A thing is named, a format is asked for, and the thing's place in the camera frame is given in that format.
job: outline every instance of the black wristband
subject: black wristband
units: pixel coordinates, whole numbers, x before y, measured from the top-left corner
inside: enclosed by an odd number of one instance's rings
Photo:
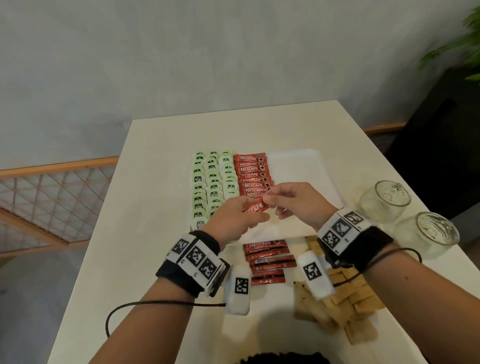
[[[370,226],[361,232],[338,258],[342,262],[353,264],[359,272],[362,272],[370,261],[392,242],[390,235],[376,226]]]
[[[204,231],[196,230],[191,231],[191,235],[199,238],[204,244],[216,255],[220,252],[220,244],[209,234]],[[166,260],[155,274],[157,277],[164,277],[170,282],[175,283],[177,286],[183,288],[186,292],[191,294],[194,298],[197,298],[200,292],[204,289],[190,277],[182,268],[175,263]]]

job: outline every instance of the forearm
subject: forearm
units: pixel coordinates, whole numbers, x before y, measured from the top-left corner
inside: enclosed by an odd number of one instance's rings
[[[381,260],[364,276],[432,364],[480,362],[476,297],[406,253]]]
[[[185,290],[159,278],[141,301],[193,302]],[[136,306],[102,345],[90,364],[174,363],[192,307],[170,304]]]

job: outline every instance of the person's left hand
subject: person's left hand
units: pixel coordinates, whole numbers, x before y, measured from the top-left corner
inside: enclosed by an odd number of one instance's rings
[[[244,212],[254,203],[255,200],[247,196],[229,198],[202,228],[218,241],[220,251],[225,249],[228,242],[240,239],[248,228],[270,219],[266,212]]]

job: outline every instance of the hand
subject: hand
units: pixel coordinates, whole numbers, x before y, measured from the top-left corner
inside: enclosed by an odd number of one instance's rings
[[[288,182],[273,186],[262,196],[270,207],[276,207],[275,215],[280,220],[292,215],[298,217],[315,231],[338,211],[308,182]]]
[[[248,228],[254,228],[259,222],[270,219],[270,215],[266,212],[244,213],[254,203],[255,200],[247,196],[230,198],[218,208],[202,228],[218,241],[220,251],[225,249],[228,242],[240,239]]]

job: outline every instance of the lattice panel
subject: lattice panel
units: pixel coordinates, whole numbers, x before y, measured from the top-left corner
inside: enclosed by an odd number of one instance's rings
[[[25,234],[20,230],[8,226],[3,221],[0,221],[0,252],[38,248],[48,245],[49,244],[36,237]]]
[[[112,166],[0,179],[0,206],[69,243],[88,240],[114,171]]]

